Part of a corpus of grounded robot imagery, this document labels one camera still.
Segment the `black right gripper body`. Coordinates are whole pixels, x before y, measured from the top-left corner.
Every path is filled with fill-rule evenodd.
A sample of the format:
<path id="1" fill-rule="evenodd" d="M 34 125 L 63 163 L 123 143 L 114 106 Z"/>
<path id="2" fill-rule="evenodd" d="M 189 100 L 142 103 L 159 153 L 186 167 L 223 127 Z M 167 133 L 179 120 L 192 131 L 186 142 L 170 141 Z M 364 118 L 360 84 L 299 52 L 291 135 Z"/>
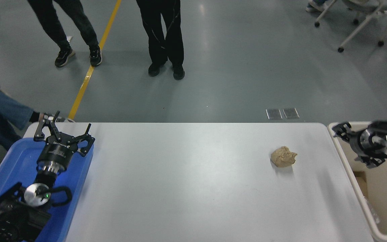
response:
<path id="1" fill-rule="evenodd" d="M 350 147 L 360 157 L 369 157 L 367 149 L 370 147 L 369 130 L 350 131 Z"/>

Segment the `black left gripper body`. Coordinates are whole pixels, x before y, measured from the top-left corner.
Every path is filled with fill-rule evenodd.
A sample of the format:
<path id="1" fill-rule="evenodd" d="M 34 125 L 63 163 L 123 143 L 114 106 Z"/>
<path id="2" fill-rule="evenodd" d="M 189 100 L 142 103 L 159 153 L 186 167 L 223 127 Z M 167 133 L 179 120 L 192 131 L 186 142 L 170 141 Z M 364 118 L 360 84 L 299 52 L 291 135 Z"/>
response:
<path id="1" fill-rule="evenodd" d="M 49 136 L 37 164 L 44 166 L 53 162 L 63 168 L 68 168 L 74 153 L 78 150 L 78 144 L 79 141 L 66 133 L 60 134 L 60 140 L 55 135 Z"/>

